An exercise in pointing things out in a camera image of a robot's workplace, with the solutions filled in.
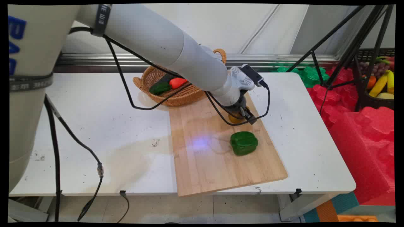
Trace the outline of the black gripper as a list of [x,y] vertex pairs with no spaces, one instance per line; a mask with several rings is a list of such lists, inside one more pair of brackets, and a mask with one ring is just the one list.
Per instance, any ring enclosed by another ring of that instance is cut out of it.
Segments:
[[246,106],[246,103],[244,96],[240,96],[237,102],[233,105],[225,106],[225,111],[231,115],[235,115],[235,118],[238,120],[243,120],[245,118],[248,123],[253,125],[257,121],[257,118],[250,111],[249,107]]

